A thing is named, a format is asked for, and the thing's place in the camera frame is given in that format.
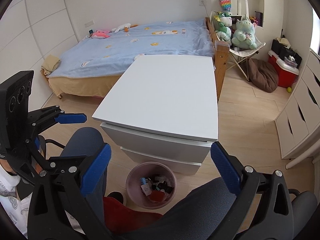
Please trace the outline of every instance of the red storage box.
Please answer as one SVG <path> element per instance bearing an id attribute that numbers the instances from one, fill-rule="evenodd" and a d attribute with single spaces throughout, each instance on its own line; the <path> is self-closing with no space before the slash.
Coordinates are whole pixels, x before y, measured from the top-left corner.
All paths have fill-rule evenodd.
<path id="1" fill-rule="evenodd" d="M 279 76 L 278 86 L 291 87 L 295 78 L 299 76 L 299 70 L 284 63 L 274 51 L 270 50 L 268 54 L 268 62 L 274 66 Z"/>

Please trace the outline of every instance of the white drawer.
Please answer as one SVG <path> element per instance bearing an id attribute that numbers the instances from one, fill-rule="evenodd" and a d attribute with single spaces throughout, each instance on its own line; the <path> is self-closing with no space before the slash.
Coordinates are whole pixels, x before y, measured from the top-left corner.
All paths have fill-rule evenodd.
<path id="1" fill-rule="evenodd" d="M 307 66 L 312 70 L 312 72 L 320 80 L 320 61 L 317 58 L 317 56 L 314 55 L 312 52 L 310 52 Z"/>
<path id="2" fill-rule="evenodd" d="M 308 128 L 301 109 L 294 97 L 291 97 L 285 107 L 285 112 L 289 119 L 294 144 L 298 145 L 308 134 Z"/>
<path id="3" fill-rule="evenodd" d="M 287 113 L 282 111 L 276 119 L 281 155 L 285 157 L 295 146 Z"/>
<path id="4" fill-rule="evenodd" d="M 106 123 L 100 125 L 119 146 L 183 162 L 202 163 L 212 142 L 201 142 L 135 131 Z"/>
<path id="5" fill-rule="evenodd" d="M 320 81 L 318 77 L 311 71 L 310 68 L 306 66 L 302 79 L 307 85 L 307 87 L 310 89 L 312 95 L 314 96 L 317 105 L 320 104 Z"/>
<path id="6" fill-rule="evenodd" d="M 188 175 L 194 175 L 201 167 L 201 163 L 191 163 L 191 162 L 179 162 L 176 160 L 171 160 L 167 158 L 160 158 L 158 156 L 148 155 L 145 153 L 129 150 L 123 147 L 120 147 L 121 150 L 125 152 L 136 163 L 145 163 L 145 162 L 159 162 L 164 165 L 167 165 L 172 171 L 181 172 Z"/>
<path id="7" fill-rule="evenodd" d="M 293 96 L 300 106 L 309 133 L 312 133 L 320 122 L 320 109 L 304 80 L 300 80 Z"/>

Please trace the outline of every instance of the brown bean bag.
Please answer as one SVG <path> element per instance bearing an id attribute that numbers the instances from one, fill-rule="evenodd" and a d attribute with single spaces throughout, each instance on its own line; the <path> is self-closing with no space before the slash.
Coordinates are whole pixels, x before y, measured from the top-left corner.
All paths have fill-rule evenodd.
<path id="1" fill-rule="evenodd" d="M 271 93 L 278 87 L 278 73 L 269 62 L 250 58 L 248 62 L 241 64 L 241 68 L 248 73 L 249 79 L 257 88 Z"/>

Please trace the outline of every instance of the gray pants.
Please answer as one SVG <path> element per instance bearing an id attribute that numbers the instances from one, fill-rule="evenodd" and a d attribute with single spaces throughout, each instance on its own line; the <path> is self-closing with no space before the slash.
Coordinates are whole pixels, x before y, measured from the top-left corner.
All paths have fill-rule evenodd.
<path id="1" fill-rule="evenodd" d="M 92 155 L 101 148 L 103 139 L 98 130 L 85 127 L 77 130 L 61 156 Z M 106 191 L 107 169 L 92 194 L 86 196 L 91 208 L 104 224 L 102 197 Z M 206 240 L 227 214 L 236 196 L 222 178 L 192 190 L 153 224 L 122 235 L 127 240 Z M 68 201 L 65 210 L 73 214 Z"/>

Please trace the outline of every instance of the shoe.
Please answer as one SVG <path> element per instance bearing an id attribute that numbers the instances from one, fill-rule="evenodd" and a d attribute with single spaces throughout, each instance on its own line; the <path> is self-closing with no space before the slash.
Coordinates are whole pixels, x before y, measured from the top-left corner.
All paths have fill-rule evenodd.
<path id="1" fill-rule="evenodd" d="M 126 199 L 125 195 L 123 195 L 121 192 L 118 192 L 118 191 L 114 191 L 114 192 L 109 193 L 109 195 L 107 197 L 112 197 L 112 198 L 116 199 L 124 206 L 127 203 L 127 199 Z"/>

